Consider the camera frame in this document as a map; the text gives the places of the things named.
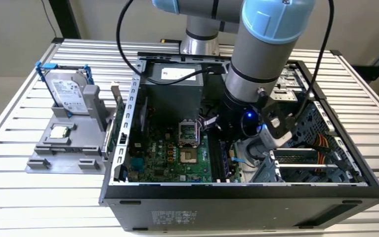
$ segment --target green circuit board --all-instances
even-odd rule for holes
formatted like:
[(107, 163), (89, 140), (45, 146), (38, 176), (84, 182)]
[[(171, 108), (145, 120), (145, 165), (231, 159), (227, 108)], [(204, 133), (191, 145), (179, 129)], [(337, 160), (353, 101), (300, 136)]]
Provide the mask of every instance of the green circuit board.
[(124, 103), (123, 103), (123, 99), (120, 97), (117, 99), (115, 118), (113, 118), (113, 121), (111, 123), (112, 128), (108, 131), (111, 134), (109, 134), (109, 136), (107, 137), (107, 140), (105, 140), (105, 145), (108, 147), (108, 152), (113, 151), (113, 148), (115, 148), (115, 146), (117, 144), (123, 115), (124, 115)]
[[(236, 149), (233, 148), (233, 146), (229, 148), (229, 152), (228, 152), (228, 156), (229, 157), (237, 157), (236, 154)], [(229, 176), (229, 182), (231, 183), (240, 183), (240, 174), (239, 174), (239, 163), (232, 163), (232, 167), (233, 171), (231, 172), (232, 175)]]
[(177, 145), (177, 125), (149, 127), (144, 168), (131, 166), (129, 182), (211, 182), (208, 138), (201, 133), (196, 148)]

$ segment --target metal slotted table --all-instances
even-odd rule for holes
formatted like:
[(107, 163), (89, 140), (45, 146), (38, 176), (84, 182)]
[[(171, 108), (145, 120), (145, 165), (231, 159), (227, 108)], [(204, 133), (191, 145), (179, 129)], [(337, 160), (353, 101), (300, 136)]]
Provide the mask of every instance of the metal slotted table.
[[(129, 60), (136, 52), (177, 53), (173, 43), (124, 43)], [(232, 46), (221, 46), (231, 56)], [(311, 73), (316, 50), (295, 50)], [(42, 62), (92, 67), (100, 97), (113, 106), (109, 83), (120, 82), (127, 99), (132, 72), (108, 41), (68, 40), (50, 44)], [(324, 53), (317, 83), (359, 151), (379, 179), (379, 98), (343, 56)], [(99, 206), (103, 175), (26, 174), (24, 168), (48, 125), (52, 99), (32, 71), (0, 116), (0, 236), (360, 236), (379, 234), (379, 205), (325, 230), (289, 232), (124, 232), (108, 207)]]

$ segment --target wire bundle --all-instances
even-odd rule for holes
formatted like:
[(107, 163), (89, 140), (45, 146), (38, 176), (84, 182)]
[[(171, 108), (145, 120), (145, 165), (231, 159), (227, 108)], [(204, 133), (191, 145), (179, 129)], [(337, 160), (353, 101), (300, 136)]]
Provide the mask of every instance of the wire bundle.
[(197, 115), (197, 119), (196, 119), (196, 127), (197, 127), (197, 132), (204, 131), (204, 121), (205, 118), (201, 115)]
[[(316, 135), (313, 146), (328, 148), (328, 141), (320, 133)], [(320, 152), (316, 152), (316, 154), (317, 154), (317, 164), (324, 164), (325, 156)]]

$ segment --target light blue robot joint cap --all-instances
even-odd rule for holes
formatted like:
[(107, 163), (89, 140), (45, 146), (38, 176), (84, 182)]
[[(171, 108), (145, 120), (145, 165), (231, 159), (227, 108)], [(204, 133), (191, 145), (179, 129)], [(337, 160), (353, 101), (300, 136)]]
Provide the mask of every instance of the light blue robot joint cap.
[(179, 14), (177, 0), (152, 0), (152, 5), (163, 11)]
[(241, 21), (255, 38), (272, 44), (297, 40), (315, 0), (244, 0)]

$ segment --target metal chassis frame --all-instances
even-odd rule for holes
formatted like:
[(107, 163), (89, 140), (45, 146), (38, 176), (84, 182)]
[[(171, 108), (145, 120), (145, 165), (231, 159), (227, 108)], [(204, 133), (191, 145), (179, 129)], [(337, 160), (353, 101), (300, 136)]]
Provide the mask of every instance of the metal chassis frame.
[[(148, 53), (139, 54), (139, 56), (151, 55)], [(173, 57), (185, 57), (185, 62), (191, 62), (191, 59), (196, 56), (193, 55), (167, 55), (161, 54), (161, 60), (169, 60)], [(220, 60), (228, 60), (228, 58), (223, 57), (213, 57), (213, 56), (203, 56), (205, 60), (209, 57)], [(305, 68), (305, 65), (301, 61), (292, 61), (288, 60), (288, 63), (295, 63), (300, 71), (303, 72), (303, 76), (308, 82), (311, 82), (311, 74)], [(137, 69), (144, 70), (145, 61), (137, 61)], [(121, 164), (125, 161), (125, 151), (127, 151), (127, 144), (128, 144), (128, 134), (129, 134), (129, 125), (132, 122), (132, 114), (131, 111), (133, 110), (132, 107), (135, 106), (135, 100), (131, 97), (136, 98), (137, 87), (139, 87), (140, 78), (139, 76), (133, 75), (132, 78), (132, 85), (131, 85), (131, 93), (129, 93), (129, 100), (125, 107), (125, 116), (121, 122), (121, 130), (120, 134), (125, 134), (125, 142), (117, 144), (115, 156), (112, 160), (112, 165), (115, 168), (121, 167)], [(108, 205), (120, 205), (128, 204), (129, 202), (135, 202), (135, 204), (140, 204), (144, 199), (147, 200), (159, 200), (167, 201), (167, 199), (281, 199), (281, 198), (300, 198), (300, 199), (311, 199), (311, 198), (329, 198), (337, 197), (340, 203), (348, 201), (349, 199), (355, 199), (353, 202), (359, 205), (352, 210), (344, 212), (343, 214), (335, 216), (332, 219), (327, 220), (323, 224), (317, 226), (317, 228), (325, 228), (347, 218), (348, 216), (359, 213), (361, 210), (365, 210), (371, 206), (379, 203), (379, 182), (371, 172), (368, 165), (364, 162), (364, 159), (360, 156), (360, 153), (347, 135), (347, 132), (336, 118), (336, 115), (327, 104), (324, 94), (320, 90), (317, 84), (313, 85), (313, 93), (316, 96), (316, 100), (320, 102), (323, 106), (323, 110), (325, 111), (331, 122), (333, 123), (333, 127), (336, 130), (336, 135), (343, 139), (345, 147), (351, 152), (356, 165), (360, 168), (361, 174), (368, 181), (367, 187), (352, 187), (348, 185), (341, 186), (315, 186), (311, 187), (309, 185), (295, 185), (292, 187), (287, 187), (283, 183), (272, 183), (272, 185), (264, 184), (245, 184), (245, 186), (235, 186), (231, 183), (215, 183), (212, 186), (211, 184), (179, 184), (179, 183), (161, 183), (159, 184), (149, 184), (149, 183), (139, 183), (141, 185), (133, 185), (131, 183), (120, 183), (120, 185), (115, 185), (115, 168), (107, 168), (107, 173), (104, 176), (103, 188), (101, 188), (101, 195), (100, 195), (100, 202), (105, 202)], [(365, 204), (367, 199), (372, 199), (372, 203)]]

